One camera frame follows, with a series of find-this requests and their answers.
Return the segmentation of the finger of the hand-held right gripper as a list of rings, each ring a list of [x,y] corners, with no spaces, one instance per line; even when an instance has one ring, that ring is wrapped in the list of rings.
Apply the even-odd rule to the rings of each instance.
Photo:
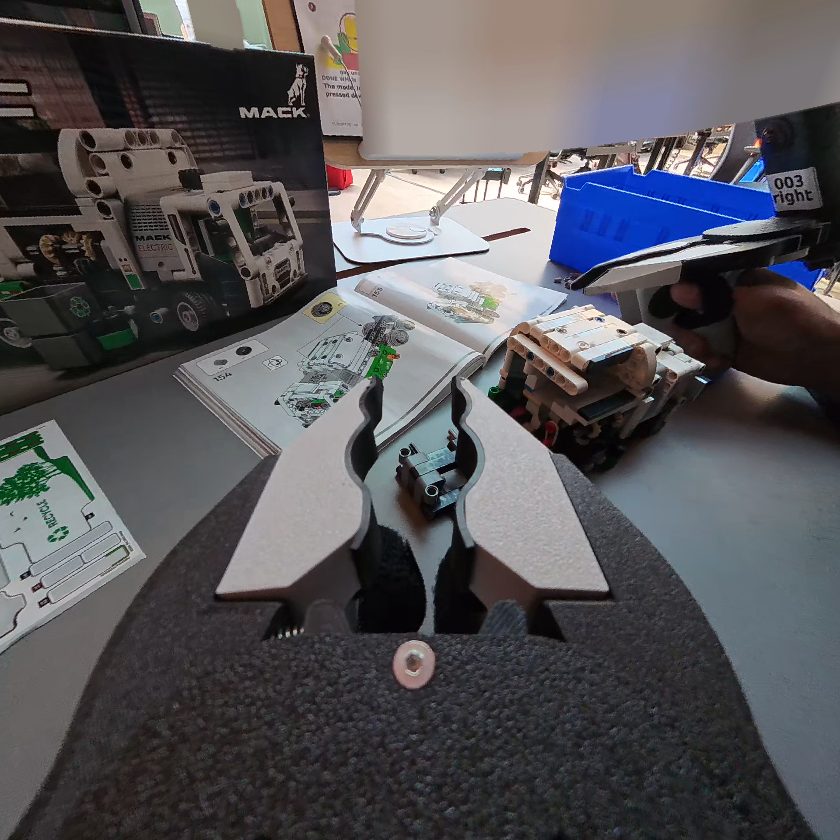
[[[635,251],[628,255],[622,255],[614,259],[609,259],[592,268],[588,269],[583,274],[568,279],[568,289],[571,291],[581,291],[590,286],[598,277],[605,274],[608,270],[617,268],[619,266],[637,264],[645,259],[652,259],[657,257],[667,257],[678,254],[687,248],[694,247],[703,242],[702,234],[696,237],[684,238],[672,241],[665,244],[659,244],[650,248],[644,248]]]
[[[679,281],[683,260],[650,258],[624,265],[607,267],[596,272],[593,282],[583,289],[587,296],[619,293],[670,286]]]

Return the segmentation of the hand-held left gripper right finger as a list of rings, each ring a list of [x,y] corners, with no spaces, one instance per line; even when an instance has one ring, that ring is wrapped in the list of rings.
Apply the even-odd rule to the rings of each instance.
[[[451,385],[456,465],[451,568],[490,612],[602,601],[610,588],[550,451],[467,379]]]

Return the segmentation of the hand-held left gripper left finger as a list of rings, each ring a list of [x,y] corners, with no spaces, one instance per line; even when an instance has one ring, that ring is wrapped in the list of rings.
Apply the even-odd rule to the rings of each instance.
[[[341,611],[375,577],[381,539],[364,478],[377,460],[383,383],[365,379],[277,459],[217,585],[227,601],[320,600]]]

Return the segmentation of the white lego truck model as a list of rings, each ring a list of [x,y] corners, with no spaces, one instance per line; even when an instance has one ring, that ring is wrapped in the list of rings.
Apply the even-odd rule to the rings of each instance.
[[[704,371],[668,335],[587,305],[519,324],[488,395],[552,452],[602,472],[696,399]]]

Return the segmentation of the small black lego assembly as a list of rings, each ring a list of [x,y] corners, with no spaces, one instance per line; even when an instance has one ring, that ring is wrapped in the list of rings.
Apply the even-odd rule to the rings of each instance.
[[[427,520],[452,508],[468,480],[456,463],[457,438],[450,428],[443,448],[424,452],[409,444],[400,450],[395,477]]]

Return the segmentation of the lego instruction booklet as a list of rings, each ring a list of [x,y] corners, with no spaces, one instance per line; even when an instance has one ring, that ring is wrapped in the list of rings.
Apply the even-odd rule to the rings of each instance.
[[[384,382],[387,445],[480,370],[521,322],[566,295],[463,260],[417,261],[342,280],[250,339],[182,364],[175,378],[258,455],[276,455],[357,384]]]

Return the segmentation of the dark lego set box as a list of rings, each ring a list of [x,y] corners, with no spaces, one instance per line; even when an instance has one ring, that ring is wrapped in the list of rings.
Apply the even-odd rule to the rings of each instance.
[[[314,59],[2,20],[6,414],[335,280]]]

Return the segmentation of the person's right hand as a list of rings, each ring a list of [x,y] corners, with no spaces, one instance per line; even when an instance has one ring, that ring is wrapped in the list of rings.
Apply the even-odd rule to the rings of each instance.
[[[680,329],[675,331],[677,344],[711,371],[732,368],[838,402],[838,310],[766,269],[750,271],[741,280],[732,292],[738,327],[735,351],[717,353],[706,338]]]

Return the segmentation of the blue plastic storage bin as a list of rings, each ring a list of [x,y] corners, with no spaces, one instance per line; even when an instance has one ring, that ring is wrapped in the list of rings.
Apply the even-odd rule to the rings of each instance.
[[[565,178],[549,258],[584,273],[609,259],[676,240],[765,245],[793,233],[777,213],[820,212],[816,170],[770,174],[751,188],[631,166]]]

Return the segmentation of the green and white sticker sheet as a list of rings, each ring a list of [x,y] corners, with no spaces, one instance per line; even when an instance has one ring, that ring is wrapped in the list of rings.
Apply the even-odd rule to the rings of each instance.
[[[145,554],[55,421],[1,443],[1,650]]]

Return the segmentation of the silver folding stand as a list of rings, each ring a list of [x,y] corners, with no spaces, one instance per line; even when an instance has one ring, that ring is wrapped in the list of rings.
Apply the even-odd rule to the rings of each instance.
[[[445,218],[447,210],[487,173],[487,164],[470,166],[426,216],[387,217],[364,221],[364,212],[390,171],[371,169],[353,207],[350,221],[332,226],[332,240],[341,255],[358,265],[388,261],[486,253],[488,243],[467,228]]]

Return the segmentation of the instruction sheet on wooden board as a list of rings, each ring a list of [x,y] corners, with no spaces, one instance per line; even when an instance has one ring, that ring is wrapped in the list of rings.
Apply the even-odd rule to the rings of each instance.
[[[517,24],[540,3],[295,2],[323,133],[363,165],[535,162],[560,141],[551,79]]]

